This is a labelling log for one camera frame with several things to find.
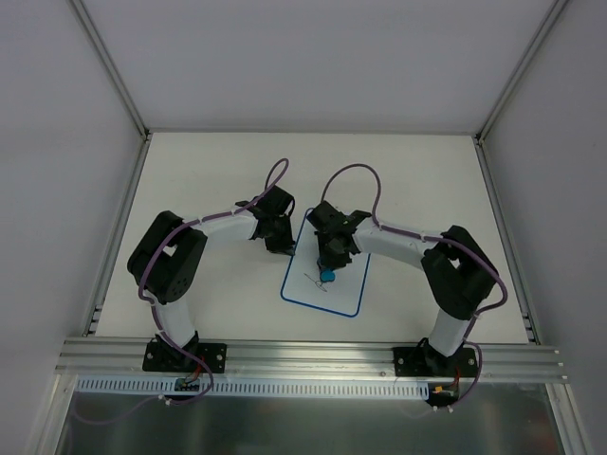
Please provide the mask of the aluminium mounting rail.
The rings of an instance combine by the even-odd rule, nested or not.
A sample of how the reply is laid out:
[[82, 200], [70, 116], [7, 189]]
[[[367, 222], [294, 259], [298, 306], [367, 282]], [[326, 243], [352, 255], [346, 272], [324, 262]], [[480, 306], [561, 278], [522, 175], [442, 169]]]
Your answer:
[[[55, 372], [136, 374], [142, 372], [148, 338], [69, 337]], [[394, 379], [406, 356], [390, 343], [226, 340], [225, 377], [264, 379]], [[472, 355], [467, 366], [481, 367], [480, 379], [492, 383], [566, 384], [569, 376], [558, 349], [534, 344], [488, 344], [483, 361]]]

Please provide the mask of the blue framed whiteboard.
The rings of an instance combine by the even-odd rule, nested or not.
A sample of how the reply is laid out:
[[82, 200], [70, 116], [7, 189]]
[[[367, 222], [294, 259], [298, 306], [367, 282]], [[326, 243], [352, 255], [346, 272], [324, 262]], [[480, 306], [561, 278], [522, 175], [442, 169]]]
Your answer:
[[331, 282], [323, 282], [317, 264], [319, 249], [315, 229], [306, 220], [311, 210], [308, 208], [304, 213], [280, 296], [290, 303], [355, 318], [362, 302], [371, 256], [356, 255], [344, 269], [334, 272]]

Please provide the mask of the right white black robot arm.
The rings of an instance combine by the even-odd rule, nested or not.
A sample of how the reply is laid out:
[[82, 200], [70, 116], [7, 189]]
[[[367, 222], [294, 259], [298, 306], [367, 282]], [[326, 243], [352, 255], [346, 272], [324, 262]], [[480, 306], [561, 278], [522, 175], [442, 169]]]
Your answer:
[[321, 282], [332, 282], [336, 271], [362, 253], [422, 270], [439, 310], [431, 334], [417, 348], [415, 361], [435, 375], [455, 368], [479, 305], [501, 282], [497, 269], [466, 229], [452, 226], [436, 235], [423, 234], [382, 224], [370, 212], [345, 214], [326, 201], [312, 209], [306, 220], [317, 239]]

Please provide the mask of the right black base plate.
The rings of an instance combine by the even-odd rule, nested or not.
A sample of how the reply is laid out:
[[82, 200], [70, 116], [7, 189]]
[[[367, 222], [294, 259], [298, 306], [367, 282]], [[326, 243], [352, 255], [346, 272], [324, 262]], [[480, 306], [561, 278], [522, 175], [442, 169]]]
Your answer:
[[478, 373], [477, 354], [473, 348], [460, 347], [454, 355], [443, 356], [429, 345], [400, 346], [392, 349], [397, 377], [473, 378]]

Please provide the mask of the right aluminium corner post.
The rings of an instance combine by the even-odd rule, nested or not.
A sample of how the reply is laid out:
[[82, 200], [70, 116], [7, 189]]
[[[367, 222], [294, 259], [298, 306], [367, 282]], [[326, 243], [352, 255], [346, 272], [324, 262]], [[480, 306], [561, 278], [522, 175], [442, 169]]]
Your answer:
[[486, 140], [490, 131], [497, 123], [503, 111], [506, 109], [507, 104], [514, 96], [514, 93], [522, 82], [525, 73], [533, 63], [535, 57], [540, 52], [545, 41], [552, 33], [552, 30], [559, 22], [564, 10], [569, 4], [569, 0], [555, 0], [551, 2], [549, 9], [525, 46], [522, 56], [508, 76], [506, 84], [501, 90], [498, 99], [493, 104], [481, 128], [475, 134], [474, 137], [477, 142], [482, 143]]

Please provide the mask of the aluminium corner post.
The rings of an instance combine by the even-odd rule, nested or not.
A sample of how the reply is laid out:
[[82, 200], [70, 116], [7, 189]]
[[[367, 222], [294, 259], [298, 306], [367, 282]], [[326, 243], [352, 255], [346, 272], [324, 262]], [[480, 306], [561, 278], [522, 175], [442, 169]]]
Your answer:
[[66, 3], [82, 28], [84, 36], [91, 45], [106, 77], [115, 90], [127, 117], [131, 120], [138, 135], [141, 138], [146, 139], [149, 135], [149, 129], [145, 125], [143, 117], [136, 107], [134, 99], [125, 84], [87, 5], [82, 0], [67, 0]]
[[506, 84], [501, 90], [498, 99], [493, 104], [481, 128], [475, 134], [474, 137], [477, 142], [482, 143], [486, 140], [490, 131], [497, 123], [503, 111], [506, 109], [507, 104], [514, 96], [514, 93], [522, 82], [525, 73], [533, 63], [535, 57], [540, 52], [545, 41], [552, 33], [552, 30], [559, 22], [564, 10], [569, 4], [569, 0], [555, 0], [551, 2], [549, 9], [525, 46], [522, 56], [508, 76]]

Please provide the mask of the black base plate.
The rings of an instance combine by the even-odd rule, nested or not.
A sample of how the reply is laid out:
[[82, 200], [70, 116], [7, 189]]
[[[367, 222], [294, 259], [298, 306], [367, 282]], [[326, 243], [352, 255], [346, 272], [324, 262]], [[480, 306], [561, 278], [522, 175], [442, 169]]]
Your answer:
[[[225, 343], [202, 342], [194, 336], [183, 349], [205, 362], [212, 373], [223, 373], [228, 346]], [[142, 360], [142, 370], [152, 373], [193, 373], [205, 370], [190, 356], [170, 346], [160, 335], [148, 342]]]
[[460, 347], [454, 355], [443, 356], [429, 345], [400, 346], [392, 349], [397, 377], [473, 378], [478, 373], [477, 354], [473, 348]]

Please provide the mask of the blue whiteboard eraser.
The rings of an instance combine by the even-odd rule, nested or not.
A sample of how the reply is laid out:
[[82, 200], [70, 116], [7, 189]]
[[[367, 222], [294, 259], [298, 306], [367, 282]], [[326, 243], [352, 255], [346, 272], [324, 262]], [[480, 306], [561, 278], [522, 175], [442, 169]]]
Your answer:
[[335, 271], [330, 268], [320, 270], [319, 279], [322, 283], [333, 282], [336, 279]]

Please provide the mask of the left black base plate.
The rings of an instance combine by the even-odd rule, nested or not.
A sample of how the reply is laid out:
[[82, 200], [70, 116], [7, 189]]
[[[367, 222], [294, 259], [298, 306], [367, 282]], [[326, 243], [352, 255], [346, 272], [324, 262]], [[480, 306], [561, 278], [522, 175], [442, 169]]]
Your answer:
[[[225, 343], [202, 342], [194, 336], [183, 349], [205, 362], [212, 373], [223, 373], [228, 346]], [[152, 373], [193, 373], [205, 370], [190, 356], [170, 346], [160, 335], [148, 342], [142, 360], [142, 370]]]

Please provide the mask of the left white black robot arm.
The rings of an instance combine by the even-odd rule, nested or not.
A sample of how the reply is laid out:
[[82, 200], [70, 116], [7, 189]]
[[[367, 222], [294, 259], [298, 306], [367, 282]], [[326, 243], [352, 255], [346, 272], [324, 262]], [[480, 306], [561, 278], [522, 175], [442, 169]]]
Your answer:
[[261, 239], [272, 254], [295, 251], [291, 215], [295, 198], [278, 186], [252, 201], [187, 221], [165, 210], [156, 216], [127, 262], [138, 297], [149, 303], [157, 334], [167, 346], [164, 358], [178, 371], [197, 360], [197, 332], [185, 300], [203, 253], [237, 241]]

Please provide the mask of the left aluminium corner post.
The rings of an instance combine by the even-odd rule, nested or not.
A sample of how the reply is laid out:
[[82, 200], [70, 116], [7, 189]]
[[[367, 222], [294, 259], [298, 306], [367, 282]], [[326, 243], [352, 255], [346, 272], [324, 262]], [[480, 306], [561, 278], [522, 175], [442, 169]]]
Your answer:
[[138, 135], [141, 138], [146, 139], [149, 135], [149, 129], [145, 125], [143, 117], [136, 107], [134, 99], [125, 84], [87, 5], [82, 0], [67, 0], [66, 3], [82, 28], [84, 36], [91, 45], [106, 77], [115, 90], [127, 117], [131, 120]]

